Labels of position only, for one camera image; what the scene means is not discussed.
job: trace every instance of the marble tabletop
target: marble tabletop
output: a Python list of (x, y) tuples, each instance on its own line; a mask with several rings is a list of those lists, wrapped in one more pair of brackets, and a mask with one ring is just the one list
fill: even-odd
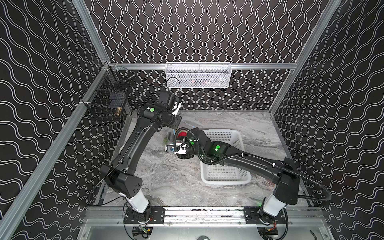
[[(234, 129), (241, 133), (246, 152), (270, 159), (286, 157), (283, 146), (268, 112), (181, 112), (179, 127), (200, 129)], [(136, 124), (132, 118), (126, 141)], [(165, 152), (165, 140), (170, 128), (153, 135), (137, 165), (135, 176), (143, 179), (142, 191), (152, 205), (159, 206), (258, 206), (269, 196), (274, 184), (251, 174), (251, 181), (243, 185), (213, 185), (201, 180), (200, 161), (178, 159)], [(104, 202), (118, 197), (106, 189)], [(118, 199), (106, 206), (122, 206)], [(305, 200), (298, 205), (307, 206)]]

